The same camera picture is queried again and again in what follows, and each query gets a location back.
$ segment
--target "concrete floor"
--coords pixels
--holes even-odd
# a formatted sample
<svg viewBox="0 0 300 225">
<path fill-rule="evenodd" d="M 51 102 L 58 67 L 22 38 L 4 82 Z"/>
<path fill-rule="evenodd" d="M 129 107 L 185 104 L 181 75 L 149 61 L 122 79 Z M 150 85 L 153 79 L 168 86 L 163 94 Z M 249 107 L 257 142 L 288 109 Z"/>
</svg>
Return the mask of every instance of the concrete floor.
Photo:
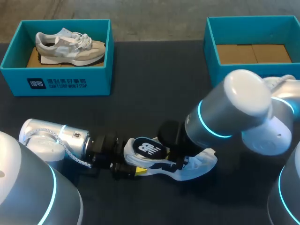
<svg viewBox="0 0 300 225">
<path fill-rule="evenodd" d="M 295 15 L 299 0 L 0 0 L 0 43 L 20 20 L 110 18 L 117 41 L 203 38 L 207 16 Z"/>
</svg>

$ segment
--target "teal box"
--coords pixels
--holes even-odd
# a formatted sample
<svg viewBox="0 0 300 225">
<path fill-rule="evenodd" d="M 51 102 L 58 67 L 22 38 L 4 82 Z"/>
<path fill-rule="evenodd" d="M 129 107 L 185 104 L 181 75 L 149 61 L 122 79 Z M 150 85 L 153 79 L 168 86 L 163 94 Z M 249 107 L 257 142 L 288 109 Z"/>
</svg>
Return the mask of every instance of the teal box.
<svg viewBox="0 0 300 225">
<path fill-rule="evenodd" d="M 216 45 L 254 44 L 285 45 L 292 63 L 221 64 Z M 208 17 L 203 47 L 213 86 L 236 69 L 300 79 L 300 24 L 295 16 Z"/>
<path fill-rule="evenodd" d="M 104 65 L 26 68 L 35 46 L 36 33 L 56 34 L 62 28 L 86 33 L 92 40 L 104 42 L 106 44 Z M 21 21 L 0 70 L 15 96 L 109 95 L 113 73 L 113 46 L 110 20 Z M 30 82 L 34 84 L 38 82 L 38 87 L 35 85 L 33 87 Z"/>
</svg>

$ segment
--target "cardboard bottom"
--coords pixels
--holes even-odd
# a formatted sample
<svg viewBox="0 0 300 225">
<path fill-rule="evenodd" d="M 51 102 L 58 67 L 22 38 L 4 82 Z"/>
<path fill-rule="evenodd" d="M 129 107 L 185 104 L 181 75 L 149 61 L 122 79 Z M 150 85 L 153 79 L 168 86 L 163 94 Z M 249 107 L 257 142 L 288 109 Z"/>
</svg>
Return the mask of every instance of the cardboard bottom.
<svg viewBox="0 0 300 225">
<path fill-rule="evenodd" d="M 221 64 L 291 63 L 284 45 L 217 45 Z"/>
<path fill-rule="evenodd" d="M 96 62 L 93 65 L 87 66 L 87 67 L 102 67 L 104 66 L 104 58 L 101 59 L 100 62 Z M 31 53 L 31 56 L 29 58 L 29 61 L 27 63 L 27 68 L 49 68 L 49 67 L 76 67 L 72 64 L 41 64 L 41 62 L 38 59 L 38 51 L 37 48 L 34 47 Z"/>
</svg>

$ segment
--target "black table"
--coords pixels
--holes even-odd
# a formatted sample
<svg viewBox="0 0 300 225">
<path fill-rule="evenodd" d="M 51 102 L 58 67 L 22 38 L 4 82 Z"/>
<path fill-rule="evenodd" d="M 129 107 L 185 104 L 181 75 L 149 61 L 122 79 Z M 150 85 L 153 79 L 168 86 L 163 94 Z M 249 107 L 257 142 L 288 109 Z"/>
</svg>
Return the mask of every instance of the black table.
<svg viewBox="0 0 300 225">
<path fill-rule="evenodd" d="M 13 97 L 0 76 L 0 130 L 17 138 L 28 118 L 91 133 L 117 131 L 127 137 L 156 135 L 166 119 L 184 120 L 210 91 L 202 41 L 115 43 L 112 94 L 108 97 Z M 0 60 L 7 49 L 0 45 Z M 218 147 L 209 174 L 176 182 L 164 175 L 114 180 L 80 176 L 83 225 L 269 224 L 268 193 L 300 140 L 278 157 L 254 154 L 236 136 Z"/>
</svg>

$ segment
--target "shoebox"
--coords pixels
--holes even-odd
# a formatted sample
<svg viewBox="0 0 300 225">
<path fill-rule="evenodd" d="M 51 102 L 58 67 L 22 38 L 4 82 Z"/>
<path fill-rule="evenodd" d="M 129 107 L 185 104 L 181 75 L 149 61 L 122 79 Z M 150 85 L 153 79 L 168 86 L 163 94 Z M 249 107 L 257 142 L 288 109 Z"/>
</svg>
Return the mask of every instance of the shoebox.
<svg viewBox="0 0 300 225">
<path fill-rule="evenodd" d="M 236 69 L 300 79 L 300 24 L 295 16 L 208 17 L 203 48 L 213 86 Z"/>
<path fill-rule="evenodd" d="M 106 44 L 105 57 L 93 66 L 43 65 L 35 35 L 56 34 L 62 28 L 86 33 Z M 113 34 L 110 20 L 21 21 L 0 66 L 14 96 L 109 95 L 113 73 Z"/>
</svg>

